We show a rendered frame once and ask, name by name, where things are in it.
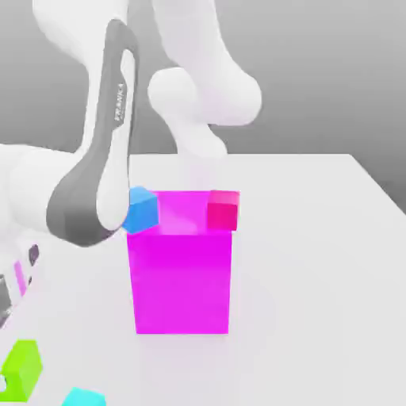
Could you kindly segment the small green cube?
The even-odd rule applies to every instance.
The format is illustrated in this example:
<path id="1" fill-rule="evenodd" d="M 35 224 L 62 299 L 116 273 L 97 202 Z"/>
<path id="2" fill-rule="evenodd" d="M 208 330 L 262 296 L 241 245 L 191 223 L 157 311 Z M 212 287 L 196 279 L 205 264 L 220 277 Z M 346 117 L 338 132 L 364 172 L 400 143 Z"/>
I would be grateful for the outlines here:
<path id="1" fill-rule="evenodd" d="M 43 370 L 34 339 L 19 339 L 0 369 L 6 387 L 0 390 L 0 402 L 27 402 Z"/>

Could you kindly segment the small cyan cube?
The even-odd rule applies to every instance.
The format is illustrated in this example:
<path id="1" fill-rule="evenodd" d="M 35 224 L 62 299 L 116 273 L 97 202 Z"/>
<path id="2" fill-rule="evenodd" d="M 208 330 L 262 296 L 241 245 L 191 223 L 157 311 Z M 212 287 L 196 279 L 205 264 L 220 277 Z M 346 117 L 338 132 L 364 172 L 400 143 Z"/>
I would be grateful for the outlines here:
<path id="1" fill-rule="evenodd" d="M 105 396 L 89 389 L 74 387 L 61 406 L 106 406 Z"/>

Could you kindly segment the small blue cube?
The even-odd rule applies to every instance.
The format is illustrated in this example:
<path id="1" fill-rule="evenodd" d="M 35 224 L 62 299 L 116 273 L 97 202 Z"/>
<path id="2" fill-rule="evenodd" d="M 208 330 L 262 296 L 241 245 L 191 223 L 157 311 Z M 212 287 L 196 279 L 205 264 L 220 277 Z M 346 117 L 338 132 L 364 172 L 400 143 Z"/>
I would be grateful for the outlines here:
<path id="1" fill-rule="evenodd" d="M 145 231 L 159 223 L 158 197 L 142 186 L 130 189 L 130 206 L 122 228 L 130 234 Z"/>

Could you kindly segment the small red cube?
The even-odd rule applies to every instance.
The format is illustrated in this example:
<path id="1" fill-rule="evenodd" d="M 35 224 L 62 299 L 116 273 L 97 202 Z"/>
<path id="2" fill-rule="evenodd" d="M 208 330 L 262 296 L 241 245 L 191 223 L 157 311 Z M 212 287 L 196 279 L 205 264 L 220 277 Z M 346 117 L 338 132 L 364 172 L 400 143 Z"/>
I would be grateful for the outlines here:
<path id="1" fill-rule="evenodd" d="M 239 191 L 211 190 L 207 204 L 208 228 L 236 231 L 239 215 Z"/>

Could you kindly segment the large magenta box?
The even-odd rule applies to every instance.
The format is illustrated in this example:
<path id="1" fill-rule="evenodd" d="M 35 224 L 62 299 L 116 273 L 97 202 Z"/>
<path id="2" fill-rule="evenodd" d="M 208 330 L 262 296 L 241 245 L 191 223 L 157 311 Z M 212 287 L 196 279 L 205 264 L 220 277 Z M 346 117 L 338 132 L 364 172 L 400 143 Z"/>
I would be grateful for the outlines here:
<path id="1" fill-rule="evenodd" d="M 211 190 L 156 190 L 159 223 L 127 236 L 136 333 L 226 335 L 234 231 L 208 228 Z"/>

